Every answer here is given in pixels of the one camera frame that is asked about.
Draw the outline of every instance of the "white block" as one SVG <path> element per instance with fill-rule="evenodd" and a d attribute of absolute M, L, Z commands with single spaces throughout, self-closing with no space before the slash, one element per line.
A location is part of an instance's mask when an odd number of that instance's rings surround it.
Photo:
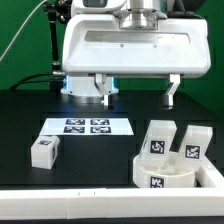
<path fill-rule="evenodd" d="M 141 148 L 140 165 L 163 167 L 176 130 L 174 121 L 152 120 Z"/>
<path fill-rule="evenodd" d="M 198 171 L 205 158 L 213 131 L 211 127 L 189 125 L 181 143 L 175 167 Z"/>
<path fill-rule="evenodd" d="M 70 190 L 67 199 L 67 218 L 105 218 L 106 189 Z"/>
<path fill-rule="evenodd" d="M 0 220 L 66 219 L 65 190 L 0 191 Z"/>
<path fill-rule="evenodd" d="M 31 147 L 32 167 L 51 169 L 58 155 L 57 136 L 39 136 Z"/>

